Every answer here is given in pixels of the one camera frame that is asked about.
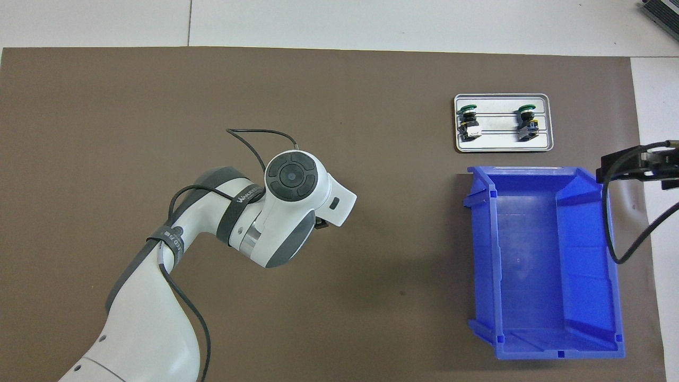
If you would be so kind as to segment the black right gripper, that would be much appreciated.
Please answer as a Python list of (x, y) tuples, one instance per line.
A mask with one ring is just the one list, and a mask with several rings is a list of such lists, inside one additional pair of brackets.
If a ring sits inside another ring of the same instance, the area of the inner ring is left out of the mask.
[[(660, 155), (663, 149), (630, 147), (605, 155), (596, 170), (596, 181), (603, 184), (606, 179), (638, 180), (641, 182), (660, 180)], [(678, 151), (665, 156), (663, 164), (665, 178), (660, 182), (662, 189), (678, 188)]]

